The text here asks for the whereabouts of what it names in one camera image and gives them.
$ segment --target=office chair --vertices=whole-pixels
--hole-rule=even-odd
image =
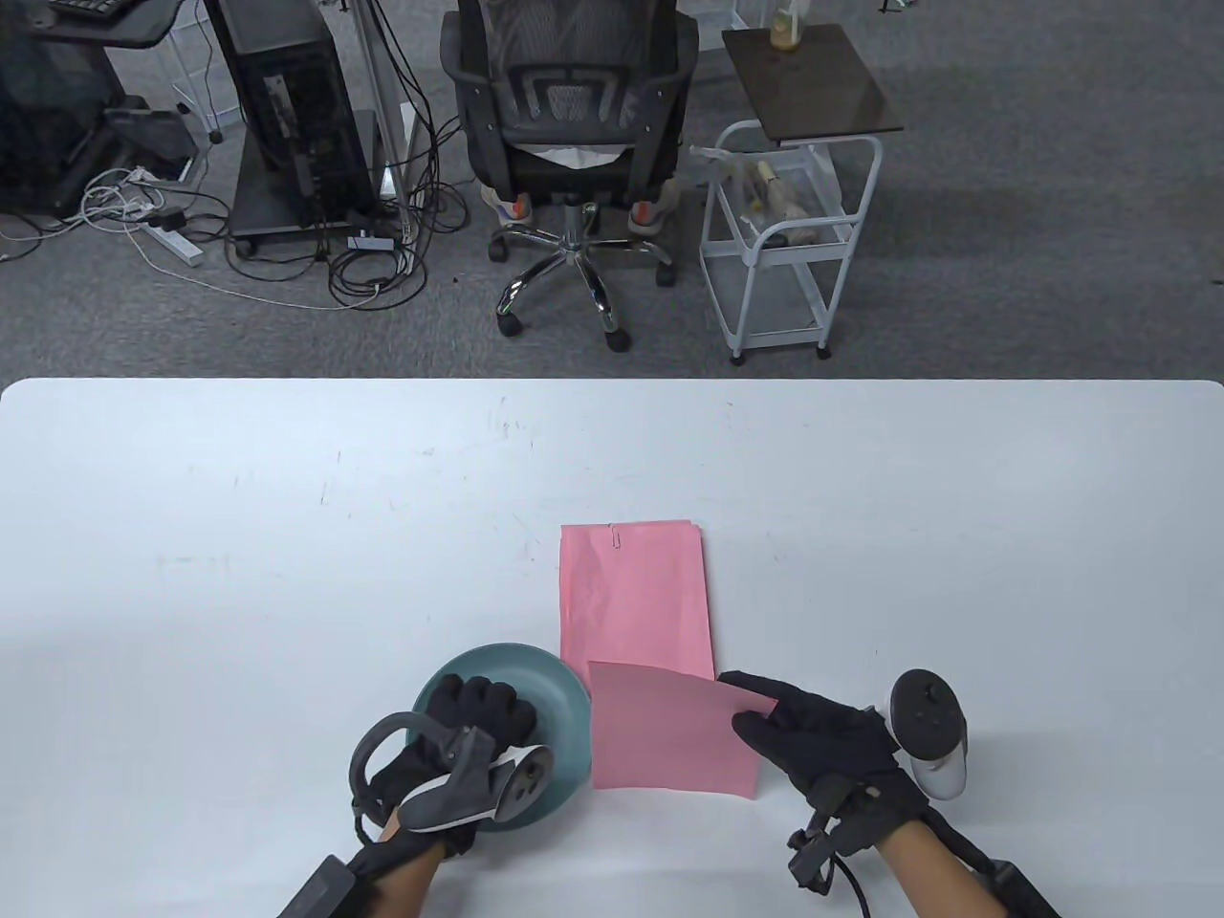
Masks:
[[[442,67],[455,83],[459,122],[476,177],[502,201],[526,193],[561,201],[561,235],[498,229],[488,257],[504,262],[509,241],[550,250],[515,277],[497,304],[497,328],[523,330],[514,305],[553,268],[578,268],[599,310],[608,348],[629,349],[592,251],[643,252],[655,282],[676,283],[672,257],[643,239],[595,239],[599,206],[655,201],[676,171],[684,104],[696,66],[696,22],[676,0],[460,0],[442,22]],[[614,160],[570,169],[521,149],[625,147]]]

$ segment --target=dark tabletop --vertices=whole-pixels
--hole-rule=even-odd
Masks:
[[[28,29],[42,42],[95,44],[106,48],[152,48],[170,31],[182,0],[141,0],[110,22],[91,22],[56,13],[50,28]]]
[[[902,129],[841,26],[808,26],[793,51],[775,49],[764,28],[731,29],[722,40],[775,143]]]

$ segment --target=teal bowl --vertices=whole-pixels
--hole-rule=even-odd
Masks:
[[[483,676],[513,687],[519,698],[536,709],[536,730],[530,742],[545,743],[556,755],[552,783],[540,799],[508,823],[486,820],[481,826],[485,831],[504,832],[539,823],[586,783],[591,774],[591,696],[561,660],[530,644],[486,644],[438,670],[417,695],[414,711],[425,712],[426,701],[447,673],[464,679]]]

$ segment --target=sneaker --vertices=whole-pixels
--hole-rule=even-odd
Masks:
[[[629,231],[639,236],[657,236],[663,220],[681,203],[681,186],[668,179],[659,190],[659,201],[639,201],[629,208]]]
[[[480,186],[480,200],[493,208],[502,226],[524,226],[531,223],[531,198],[519,195],[518,201],[502,201],[487,185]]]

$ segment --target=black glove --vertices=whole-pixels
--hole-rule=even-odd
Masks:
[[[777,699],[769,717],[745,711],[734,715],[731,726],[785,771],[809,803],[815,805],[813,791],[823,777],[838,775],[857,785],[845,805],[831,814],[841,820],[832,834],[838,853],[876,845],[929,809],[927,796],[894,758],[900,747],[878,711],[738,671],[725,672],[718,681]]]
[[[483,676],[468,682],[454,674],[443,676],[426,703],[425,714],[443,727],[479,727],[493,738],[494,755],[510,745],[525,745],[536,726],[536,711],[519,699],[504,682],[490,683]],[[387,825],[395,807],[412,788],[447,774],[441,750],[425,737],[417,737],[395,759],[370,778],[370,789],[379,804],[378,825]],[[465,854],[476,840],[476,824],[447,829],[436,835],[419,835],[400,830],[386,842],[404,848],[404,854],[428,851],[437,841],[447,847],[447,856]]]

